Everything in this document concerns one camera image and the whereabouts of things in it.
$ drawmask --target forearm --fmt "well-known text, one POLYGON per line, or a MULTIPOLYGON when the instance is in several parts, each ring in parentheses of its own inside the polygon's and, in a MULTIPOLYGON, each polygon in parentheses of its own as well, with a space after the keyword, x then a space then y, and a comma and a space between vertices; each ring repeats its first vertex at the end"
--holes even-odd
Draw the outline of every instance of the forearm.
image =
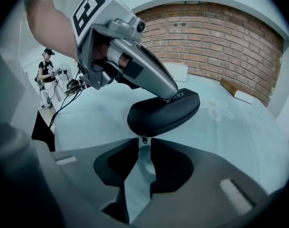
POLYGON ((28 26, 41 45, 77 60, 77 43, 71 21, 55 9, 53 0, 31 0, 28 26))
POLYGON ((49 75, 49 74, 39 75, 39 79, 40 79, 40 80, 47 79, 47 78, 49 78, 49 77, 51 77, 51 75, 49 75))

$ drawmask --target black cap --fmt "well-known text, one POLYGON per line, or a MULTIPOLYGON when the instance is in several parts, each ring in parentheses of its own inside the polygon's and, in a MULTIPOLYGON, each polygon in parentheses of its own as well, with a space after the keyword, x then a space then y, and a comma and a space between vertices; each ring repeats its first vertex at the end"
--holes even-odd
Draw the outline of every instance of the black cap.
POLYGON ((48 49, 48 48, 45 48, 44 52, 46 52, 50 56, 55 54, 51 49, 48 49))

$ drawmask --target floor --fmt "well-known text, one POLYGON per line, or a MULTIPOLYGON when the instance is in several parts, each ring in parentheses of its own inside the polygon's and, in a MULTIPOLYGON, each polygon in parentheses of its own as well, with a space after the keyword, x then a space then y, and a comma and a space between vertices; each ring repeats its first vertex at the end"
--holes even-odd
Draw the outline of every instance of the floor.
MULTIPOLYGON (((52 107, 44 107, 44 108, 41 108, 39 110, 43 120, 46 122, 46 124, 49 126, 50 124, 50 121, 53 117, 53 115, 56 113, 56 110, 55 108, 52 106, 52 107)), ((53 124, 50 128, 50 130, 55 133, 55 124, 53 124)))

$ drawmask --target person in black shirt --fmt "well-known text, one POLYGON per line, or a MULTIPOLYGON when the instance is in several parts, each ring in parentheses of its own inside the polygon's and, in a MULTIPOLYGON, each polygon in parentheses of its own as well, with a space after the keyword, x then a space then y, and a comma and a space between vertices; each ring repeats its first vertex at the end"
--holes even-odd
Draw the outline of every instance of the person in black shirt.
POLYGON ((64 100, 65 93, 61 89, 60 85, 56 81, 56 75, 54 74, 54 66, 50 61, 51 55, 55 53, 46 48, 42 54, 44 60, 39 63, 39 72, 38 77, 39 80, 44 81, 44 87, 47 91, 48 97, 53 103, 55 109, 57 109, 57 105, 60 101, 64 100))

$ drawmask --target fan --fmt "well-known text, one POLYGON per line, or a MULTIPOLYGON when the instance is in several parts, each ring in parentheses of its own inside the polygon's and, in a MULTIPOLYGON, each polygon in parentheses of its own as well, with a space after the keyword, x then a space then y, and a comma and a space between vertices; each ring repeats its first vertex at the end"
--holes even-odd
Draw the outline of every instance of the fan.
POLYGON ((72 70, 70 69, 69 65, 63 63, 59 66, 59 69, 62 73, 59 75, 62 80, 68 80, 72 76, 72 70))

